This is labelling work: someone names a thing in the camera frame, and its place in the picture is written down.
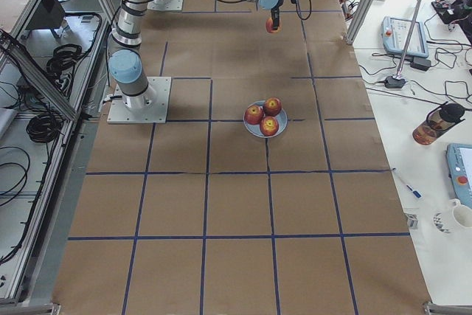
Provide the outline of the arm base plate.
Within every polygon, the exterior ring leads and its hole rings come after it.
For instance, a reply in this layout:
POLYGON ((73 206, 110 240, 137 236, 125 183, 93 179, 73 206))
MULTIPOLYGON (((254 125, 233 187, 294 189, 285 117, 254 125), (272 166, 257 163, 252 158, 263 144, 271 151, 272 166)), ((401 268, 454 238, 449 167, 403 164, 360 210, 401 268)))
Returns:
POLYGON ((161 12, 180 12, 184 0, 152 0, 147 4, 149 10, 161 12))
POLYGON ((171 92, 171 77, 147 77, 148 88, 139 96, 125 95, 116 86, 107 122, 110 124, 164 124, 171 92))

